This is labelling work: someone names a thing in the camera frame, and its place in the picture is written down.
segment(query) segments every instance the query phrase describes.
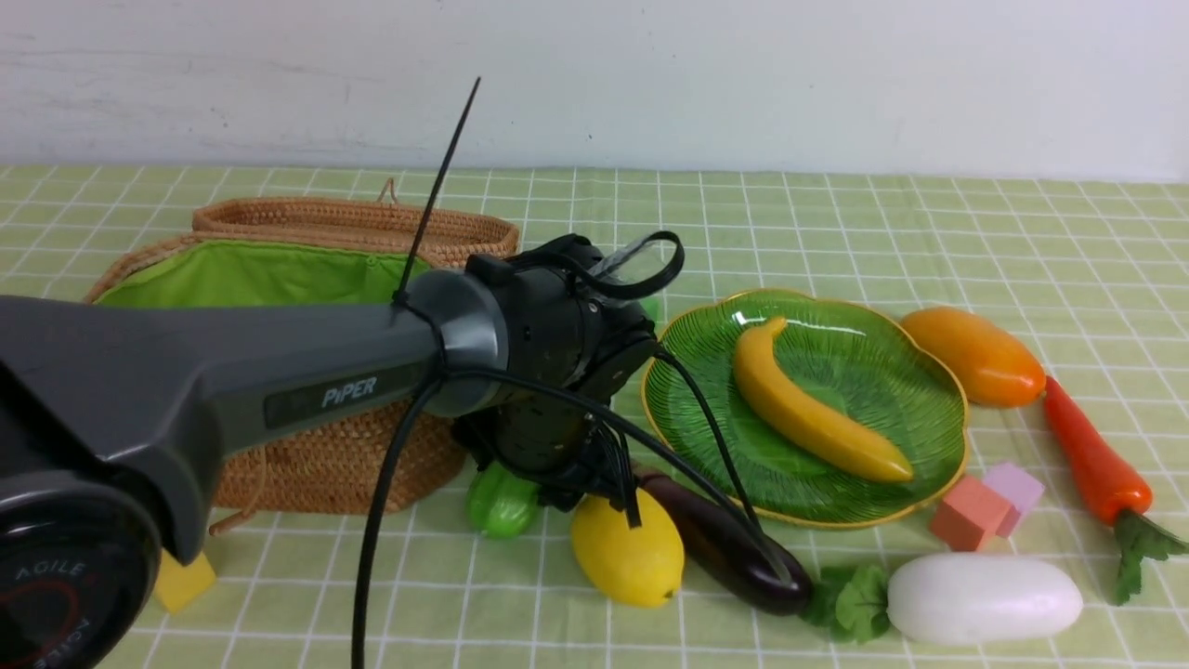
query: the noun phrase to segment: green basket lining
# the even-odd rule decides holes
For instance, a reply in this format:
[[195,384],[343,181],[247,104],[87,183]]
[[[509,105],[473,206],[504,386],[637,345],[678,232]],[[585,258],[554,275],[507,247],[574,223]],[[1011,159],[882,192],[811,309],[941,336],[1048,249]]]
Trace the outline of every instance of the green basket lining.
[[[212,239],[130,274],[95,302],[143,308],[378,303],[391,299],[407,259],[407,253]],[[414,276],[429,269],[414,259]]]

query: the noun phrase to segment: orange block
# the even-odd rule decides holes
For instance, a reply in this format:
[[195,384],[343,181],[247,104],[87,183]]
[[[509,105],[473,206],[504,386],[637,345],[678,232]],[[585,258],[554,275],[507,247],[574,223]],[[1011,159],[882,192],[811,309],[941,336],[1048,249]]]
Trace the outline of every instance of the orange block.
[[942,498],[929,531],[956,551],[982,550],[1012,512],[1012,503],[974,476]]

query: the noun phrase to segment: leaf-shaped plate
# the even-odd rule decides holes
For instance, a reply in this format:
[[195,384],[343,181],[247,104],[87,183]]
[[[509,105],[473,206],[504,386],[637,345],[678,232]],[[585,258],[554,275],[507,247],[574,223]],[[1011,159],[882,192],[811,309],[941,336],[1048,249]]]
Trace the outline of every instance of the leaf-shaped plate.
[[[772,315],[788,318],[775,343],[785,374],[899,447],[912,463],[912,481],[876,484],[848,474],[795,447],[751,411],[735,387],[731,359],[740,333]],[[681,314],[660,340],[706,397],[756,513],[812,528],[877,525],[931,504],[965,471],[970,411],[962,386],[879,311],[757,289]],[[732,493],[713,434],[681,377],[654,361],[641,396],[661,441]]]

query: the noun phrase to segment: lemon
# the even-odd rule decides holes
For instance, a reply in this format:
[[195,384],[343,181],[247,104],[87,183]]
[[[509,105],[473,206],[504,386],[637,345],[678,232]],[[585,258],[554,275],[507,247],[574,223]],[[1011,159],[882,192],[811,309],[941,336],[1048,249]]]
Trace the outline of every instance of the lemon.
[[586,496],[574,509],[570,543],[591,583],[614,601],[658,608],[681,587],[685,547],[668,512],[636,490],[640,528],[606,498]]

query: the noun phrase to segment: orange mango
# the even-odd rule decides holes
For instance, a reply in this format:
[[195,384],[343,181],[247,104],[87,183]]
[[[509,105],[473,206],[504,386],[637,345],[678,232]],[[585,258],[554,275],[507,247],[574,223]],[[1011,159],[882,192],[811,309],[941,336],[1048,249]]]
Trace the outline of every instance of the orange mango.
[[900,318],[917,346],[954,373],[970,403],[1020,408],[1040,398],[1045,372],[1023,342],[990,320],[950,305]]

